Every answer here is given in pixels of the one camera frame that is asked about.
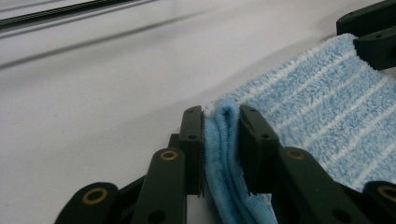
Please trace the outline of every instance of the towel fold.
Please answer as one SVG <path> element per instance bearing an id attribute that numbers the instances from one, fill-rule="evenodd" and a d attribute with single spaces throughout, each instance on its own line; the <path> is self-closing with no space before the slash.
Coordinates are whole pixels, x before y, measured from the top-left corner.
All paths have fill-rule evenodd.
<path id="1" fill-rule="evenodd" d="M 396 78 L 339 35 L 205 109 L 205 172 L 224 223 L 276 223 L 270 195 L 248 196 L 237 152 L 239 105 L 259 110 L 287 147 L 309 151 L 337 182 L 396 183 Z"/>

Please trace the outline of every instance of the white table surface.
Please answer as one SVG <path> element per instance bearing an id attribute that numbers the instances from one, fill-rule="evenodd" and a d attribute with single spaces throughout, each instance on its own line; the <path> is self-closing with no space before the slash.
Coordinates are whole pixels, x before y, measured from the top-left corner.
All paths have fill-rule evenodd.
<path id="1" fill-rule="evenodd" d="M 2 0 L 0 19 L 81 1 Z M 373 0 L 141 1 L 0 34 L 0 223 L 53 223 L 80 188 L 144 175 L 205 106 Z M 188 223 L 219 223 L 188 197 Z"/>

